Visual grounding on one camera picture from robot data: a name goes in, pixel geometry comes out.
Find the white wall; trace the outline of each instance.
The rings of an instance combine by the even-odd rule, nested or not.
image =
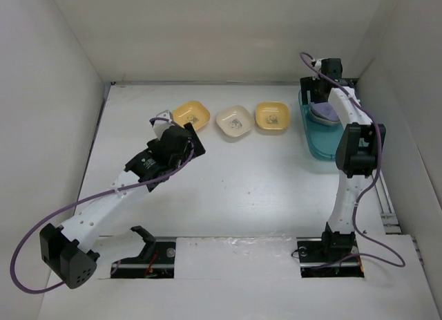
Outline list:
[[[0,318],[36,319],[41,296],[9,277],[19,239],[72,202],[102,101],[102,83],[53,0],[0,0]],[[44,288],[37,236],[17,266]]]
[[[357,76],[396,0],[55,0],[104,80],[298,80],[300,50]]]
[[[387,126],[383,172],[442,310],[442,0],[399,0],[359,90]]]

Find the yellow bowl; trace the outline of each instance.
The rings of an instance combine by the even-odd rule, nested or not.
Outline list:
[[[173,111],[173,120],[180,126],[190,122],[198,130],[210,120],[210,113],[201,102],[189,101]]]
[[[256,123],[264,130],[284,130],[290,124],[290,112],[281,102],[261,102],[256,107]]]

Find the purple cable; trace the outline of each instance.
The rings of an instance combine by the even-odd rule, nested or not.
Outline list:
[[[154,117],[152,119],[150,119],[150,123],[154,122],[154,121],[165,121],[165,122],[170,122],[173,125],[179,126],[177,123],[175,123],[174,121],[168,120],[167,118],[162,118],[162,117]],[[147,180],[145,182],[141,182],[141,183],[135,183],[135,184],[131,184],[131,185],[127,185],[125,187],[119,187],[117,190],[118,191],[124,191],[124,190],[129,190],[129,189],[134,189],[136,187],[143,187],[145,185],[149,185],[149,184],[153,184],[153,183],[158,183],[158,182],[162,182],[164,180],[167,180],[168,178],[170,178],[171,176],[175,175],[177,172],[179,172],[181,169],[183,169],[191,160],[193,157],[193,154],[195,153],[195,151],[193,150],[193,144],[191,143],[192,149],[191,152],[188,156],[188,158],[186,159],[186,161],[184,161],[177,169],[175,169],[174,171],[171,171],[170,173],[167,173],[163,176],[160,176],[158,178],[154,178],[152,180]],[[64,213],[65,211],[68,211],[69,209],[75,208],[78,205],[87,203],[88,201],[97,199],[97,198],[101,198],[104,196],[108,196],[110,194],[114,194],[115,190],[114,189],[110,189],[108,191],[103,191],[100,192],[99,194],[94,194],[93,196],[89,196],[87,198],[83,198],[81,200],[78,200],[70,205],[66,205],[65,207],[62,207],[60,209],[58,209],[57,211],[54,211],[53,213],[49,214],[47,217],[42,218],[34,227],[32,227],[29,232],[26,233],[26,235],[21,239],[21,241],[19,242],[19,244],[17,245],[17,247],[15,248],[14,253],[12,254],[12,258],[11,258],[11,262],[10,262],[10,266],[9,266],[9,273],[12,279],[12,282],[23,292],[26,292],[27,294],[44,294],[45,292],[49,292],[51,290],[54,290],[55,288],[58,288],[59,286],[63,285],[63,282],[57,283],[51,287],[48,288],[44,288],[44,289],[40,289],[40,290],[33,290],[30,289],[26,286],[24,286],[23,284],[21,284],[21,282],[19,281],[19,279],[17,278],[17,273],[15,272],[15,264],[17,263],[17,257],[19,256],[19,253],[23,247],[23,245],[26,243],[26,241],[31,237],[32,234],[34,234],[34,232],[36,232],[43,224],[45,224],[46,222],[48,222],[51,218]]]
[[[375,120],[375,118],[373,117],[373,115],[372,115],[369,111],[367,111],[366,109],[364,109],[363,107],[361,107],[361,106],[358,104],[358,102],[352,97],[352,95],[349,93],[349,91],[347,91],[347,90],[345,89],[344,86],[340,85],[338,82],[335,82],[332,78],[327,77],[326,75],[324,75],[324,74],[321,73],[320,71],[317,71],[317,70],[316,70],[316,69],[315,69],[315,68],[314,68],[314,67],[313,67],[313,66],[312,66],[312,65],[311,65],[306,59],[305,59],[305,56],[307,56],[307,57],[310,58],[311,60],[314,60],[314,58],[313,58],[309,53],[301,52],[299,55],[300,55],[300,58],[302,59],[302,61],[305,63],[305,65],[306,65],[310,70],[312,70],[313,72],[315,72],[315,74],[317,74],[317,75],[320,76],[321,78],[327,80],[329,83],[333,84],[334,86],[336,86],[337,88],[339,88],[342,92],[344,92],[344,93],[346,94],[346,96],[348,96],[348,98],[350,99],[350,101],[352,102],[352,104],[353,104],[357,109],[359,109],[360,111],[364,112],[364,113],[369,117],[369,119],[371,119],[372,122],[373,122],[374,130],[375,130],[375,133],[376,133],[376,141],[377,141],[377,144],[378,144],[378,146],[377,146],[377,147],[378,147],[378,166],[377,166],[377,168],[376,168],[376,173],[375,173],[375,175],[374,175],[374,178],[373,178],[372,183],[371,183],[366,189],[364,189],[364,190],[359,194],[359,196],[356,198],[356,204],[354,205],[354,208],[353,208],[352,223],[353,223],[354,231],[357,232],[360,236],[362,236],[363,238],[369,240],[370,242],[373,242],[373,243],[375,243],[375,244],[377,244],[377,245],[380,245],[380,246],[384,247],[385,249],[389,250],[391,253],[393,253],[395,256],[397,256],[397,257],[399,258],[399,261],[401,262],[401,263],[393,263],[393,262],[391,262],[391,261],[389,261],[389,260],[382,259],[382,258],[379,257],[379,256],[374,256],[373,254],[367,254],[367,253],[355,253],[355,254],[349,254],[348,256],[345,256],[345,257],[343,257],[342,259],[339,259],[339,260],[337,260],[337,261],[334,261],[333,263],[326,263],[326,264],[324,264],[324,265],[316,266],[316,267],[312,267],[312,268],[313,268],[313,269],[316,269],[316,270],[319,270],[319,269],[322,269],[322,268],[330,267],[330,266],[335,265],[335,264],[337,264],[337,263],[342,263],[343,261],[346,261],[347,259],[355,258],[355,257],[357,257],[357,256],[367,256],[367,257],[370,257],[370,258],[374,258],[374,259],[376,259],[376,260],[382,261],[382,262],[384,262],[384,263],[387,263],[387,264],[392,265],[392,266],[395,266],[395,267],[405,267],[405,260],[403,260],[403,257],[402,257],[398,252],[396,252],[395,250],[393,250],[390,246],[388,246],[388,245],[386,245],[386,244],[384,244],[384,243],[382,243],[382,242],[380,242],[380,241],[377,241],[376,239],[373,239],[373,238],[371,238],[371,237],[368,237],[368,236],[364,235],[364,233],[362,233],[362,232],[359,230],[359,228],[358,228],[358,226],[357,226],[357,224],[356,224],[356,214],[357,214],[357,211],[358,211],[359,202],[361,201],[362,197],[363,197],[363,196],[364,196],[369,190],[371,190],[371,189],[376,185],[376,183],[377,183],[379,177],[381,176],[381,165],[382,165],[382,140],[381,140],[381,131],[379,130],[379,125],[378,125],[378,123],[376,122],[376,120]]]

